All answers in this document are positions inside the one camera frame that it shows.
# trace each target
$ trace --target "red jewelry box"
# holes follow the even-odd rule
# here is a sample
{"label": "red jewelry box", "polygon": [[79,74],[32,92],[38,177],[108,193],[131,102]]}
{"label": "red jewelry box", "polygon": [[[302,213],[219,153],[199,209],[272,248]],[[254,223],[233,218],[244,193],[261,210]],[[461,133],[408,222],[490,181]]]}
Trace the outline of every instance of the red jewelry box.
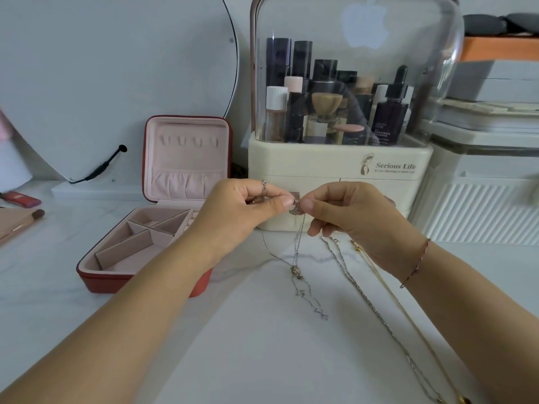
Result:
{"label": "red jewelry box", "polygon": [[[219,117],[153,116],[146,122],[136,208],[77,264],[90,292],[116,293],[189,228],[214,185],[230,177],[232,128]],[[190,297],[206,290],[212,269]]]}

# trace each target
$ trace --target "hand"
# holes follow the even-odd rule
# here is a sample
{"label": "hand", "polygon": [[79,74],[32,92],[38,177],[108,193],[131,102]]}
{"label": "hand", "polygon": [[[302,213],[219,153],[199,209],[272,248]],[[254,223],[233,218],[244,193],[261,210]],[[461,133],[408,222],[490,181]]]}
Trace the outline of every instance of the hand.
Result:
{"label": "hand", "polygon": [[180,238],[194,239],[192,246],[204,244],[217,263],[232,252],[262,222],[292,207],[294,197],[286,190],[266,184],[269,200],[246,204],[262,193],[262,182],[226,179],[215,185],[191,227]]}
{"label": "hand", "polygon": [[300,210],[315,219],[307,233],[325,237],[335,230],[347,233],[360,244],[376,265],[389,273],[411,269],[421,257],[426,243],[372,184],[360,182],[328,183],[306,194]]}

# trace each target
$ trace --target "printed logo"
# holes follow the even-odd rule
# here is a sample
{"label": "printed logo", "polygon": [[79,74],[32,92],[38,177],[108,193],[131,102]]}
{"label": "printed logo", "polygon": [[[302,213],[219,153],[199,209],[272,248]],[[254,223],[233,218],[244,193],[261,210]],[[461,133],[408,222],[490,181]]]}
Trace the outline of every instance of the printed logo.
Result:
{"label": "printed logo", "polygon": [[363,157],[363,161],[361,162],[361,175],[366,176],[369,174],[369,164],[374,159],[374,153],[369,153],[365,157]]}

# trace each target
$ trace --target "silver chain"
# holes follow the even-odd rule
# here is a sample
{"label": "silver chain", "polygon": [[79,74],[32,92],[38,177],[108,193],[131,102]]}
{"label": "silver chain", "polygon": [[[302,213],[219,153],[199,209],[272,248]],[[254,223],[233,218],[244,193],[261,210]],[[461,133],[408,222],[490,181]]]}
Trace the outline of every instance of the silver chain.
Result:
{"label": "silver chain", "polygon": [[402,342],[397,338],[397,336],[395,336],[395,334],[393,333],[393,331],[391,330],[391,328],[389,327],[389,325],[386,323],[386,321],[384,320],[384,318],[381,316],[381,314],[376,310],[376,308],[374,307],[374,305],[372,304],[372,302],[369,300],[369,298],[367,298],[367,295],[365,294],[365,292],[363,292],[363,289],[361,289],[361,287],[358,285],[358,283],[355,281],[354,277],[352,277],[350,271],[348,271],[348,267],[346,265],[346,261],[344,260],[344,255],[342,254],[342,251],[341,251],[341,248],[339,246],[339,240],[336,239],[336,238],[333,238],[333,237],[329,237],[329,239],[331,239],[335,245],[337,246],[337,249],[339,250],[339,254],[341,255],[341,259],[342,259],[342,263],[340,262],[339,258],[337,257],[337,255],[333,252],[331,246],[329,245],[329,241],[327,239],[325,239],[324,237],[322,237],[322,241],[324,241],[324,243],[326,244],[326,246],[328,247],[329,251],[333,254],[333,256],[335,257],[335,260],[337,261],[337,263],[339,264],[339,266],[341,267],[341,270],[344,274],[344,276],[348,279],[348,281],[354,285],[354,287],[357,289],[357,291],[360,293],[361,297],[365,300],[365,302],[367,302],[367,305],[371,308],[371,310],[374,312],[374,314],[376,315],[376,317],[379,319],[379,321],[381,322],[381,324],[385,327],[385,329],[387,330],[387,332],[389,333],[389,335],[391,336],[391,338],[395,341],[395,343],[397,343],[397,345],[400,347],[400,349],[402,350],[402,352],[404,353],[404,356],[406,357],[407,361],[408,361],[408,364],[410,366],[410,368],[412,369],[412,371],[414,372],[414,376],[416,378],[416,380],[418,381],[423,393],[426,395],[426,397],[431,400],[432,402],[435,402],[437,404],[446,404],[446,402],[443,400],[443,398],[441,397],[441,394],[435,390],[434,387],[432,387],[432,384],[431,382],[428,380],[428,378],[425,376],[425,374],[423,374],[423,372],[421,371],[421,369],[418,367],[418,365],[415,363],[414,359],[412,359],[412,356],[410,354],[410,352],[408,352],[408,349],[406,347],[404,347],[404,345],[402,344]]}
{"label": "silver chain", "polygon": [[[290,271],[292,272],[292,283],[294,284],[294,287],[296,288],[296,296],[301,296],[302,299],[305,299],[307,302],[309,302],[311,307],[314,309],[314,312],[318,313],[322,319],[328,320],[328,315],[324,314],[322,305],[320,305],[320,302],[318,302],[318,300],[313,296],[311,292],[310,284],[309,282],[305,280],[298,266],[301,234],[303,233],[304,225],[305,225],[305,214],[303,215],[303,220],[301,221],[300,230],[296,233],[296,236],[294,237],[294,256],[292,258],[292,263],[285,261],[283,258],[275,255],[272,251],[269,250],[268,244],[266,244],[266,238],[264,238],[264,230],[261,230],[262,240],[264,241],[264,246],[266,247],[266,250],[270,253],[270,255],[273,258],[277,258],[278,260],[284,262],[285,264],[290,265]],[[298,288],[298,285],[300,285],[301,283],[304,283],[307,286],[307,292]]]}

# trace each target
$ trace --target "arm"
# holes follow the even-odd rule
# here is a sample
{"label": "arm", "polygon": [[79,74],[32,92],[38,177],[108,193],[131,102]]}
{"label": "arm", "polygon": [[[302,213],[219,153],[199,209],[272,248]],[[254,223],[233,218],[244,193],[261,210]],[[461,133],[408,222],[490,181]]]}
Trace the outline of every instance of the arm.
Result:
{"label": "arm", "polygon": [[294,201],[268,184],[269,201],[246,205],[261,189],[256,180],[218,183],[191,228],[0,393],[0,403],[131,402],[197,280]]}
{"label": "arm", "polygon": [[[424,237],[367,183],[330,183],[300,203],[315,217],[308,234],[341,230],[404,282]],[[472,373],[500,403],[539,402],[539,320],[470,265],[436,244],[405,284]]]}

